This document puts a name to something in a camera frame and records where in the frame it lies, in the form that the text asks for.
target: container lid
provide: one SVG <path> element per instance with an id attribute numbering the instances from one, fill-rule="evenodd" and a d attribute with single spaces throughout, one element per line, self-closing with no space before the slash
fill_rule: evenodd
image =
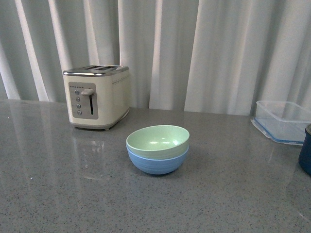
<path id="1" fill-rule="evenodd" d="M 306 132 L 311 135 L 311 124 L 306 127 Z"/>

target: clear plastic container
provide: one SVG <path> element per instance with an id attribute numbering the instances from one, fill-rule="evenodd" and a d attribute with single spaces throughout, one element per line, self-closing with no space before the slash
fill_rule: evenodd
<path id="1" fill-rule="evenodd" d="M 311 112 L 287 101 L 257 101 L 253 124 L 273 141 L 303 144 L 305 128 L 311 124 Z"/>

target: white curtain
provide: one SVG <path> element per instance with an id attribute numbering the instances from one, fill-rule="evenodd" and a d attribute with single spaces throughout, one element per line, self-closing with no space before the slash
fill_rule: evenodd
<path id="1" fill-rule="evenodd" d="M 132 106 L 311 110 L 311 0 L 0 0 L 0 99 L 65 102 L 62 71 L 129 66 Z"/>

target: bowl rim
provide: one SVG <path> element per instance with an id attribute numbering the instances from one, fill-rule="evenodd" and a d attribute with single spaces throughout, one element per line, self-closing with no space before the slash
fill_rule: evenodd
<path id="1" fill-rule="evenodd" d="M 176 157 L 173 157 L 173 158 L 169 158 L 169 159 L 150 159 L 150 158 L 145 158 L 145 157 L 141 157 L 137 154 L 135 154 L 134 152 L 132 152 L 130 150 L 130 148 L 128 148 L 128 146 L 126 146 L 128 152 L 130 152 L 132 155 L 134 155 L 135 157 L 138 157 L 139 159 L 144 159 L 144 160 L 148 160 L 148 161 L 168 161 L 168 160 L 173 160 L 173 159 L 178 159 L 184 155 L 186 155 L 188 153 L 188 150 L 189 150 L 189 146 L 187 146 L 187 149 L 181 154 L 181 155 L 178 155 Z"/>
<path id="2" fill-rule="evenodd" d="M 136 147 L 133 147 L 131 145 L 128 144 L 128 139 L 130 136 L 132 136 L 133 134 L 137 133 L 138 131 L 142 131 L 142 130 L 145 130 L 145 129 L 148 129 L 148 128 L 156 128 L 156 127 L 160 127 L 160 126 L 170 126 L 170 127 L 174 127 L 174 128 L 180 128 L 180 129 L 183 129 L 185 130 L 187 133 L 188 133 L 188 136 L 186 138 L 186 140 L 182 141 L 179 145 L 175 146 L 175 147 L 171 147 L 171 148 L 165 148 L 165 149 L 160 149 L 160 150 L 143 150 L 143 149 L 139 149 L 139 148 L 136 148 Z M 178 146 L 181 146 L 183 145 L 185 142 L 187 142 L 189 140 L 189 137 L 190 137 L 190 133 L 188 130 L 186 130 L 185 128 L 183 127 L 180 127 L 180 126 L 176 126 L 176 125 L 153 125 L 153 126 L 148 126 L 148 127 L 144 127 L 144 128 L 141 128 L 139 130 L 136 130 L 134 132 L 132 132 L 130 135 L 128 135 L 128 137 L 126 138 L 126 146 L 128 146 L 129 148 L 133 148 L 135 150 L 138 150 L 138 151 L 149 151 L 149 152 L 153 152 L 153 151 L 164 151 L 164 150 L 171 150 L 172 148 L 176 148 Z"/>

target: toaster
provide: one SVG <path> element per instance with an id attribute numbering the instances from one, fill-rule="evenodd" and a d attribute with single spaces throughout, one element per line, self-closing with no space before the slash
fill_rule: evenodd
<path id="1" fill-rule="evenodd" d="M 63 72 L 70 123 L 77 128 L 109 130 L 130 107 L 126 66 L 92 65 Z"/>

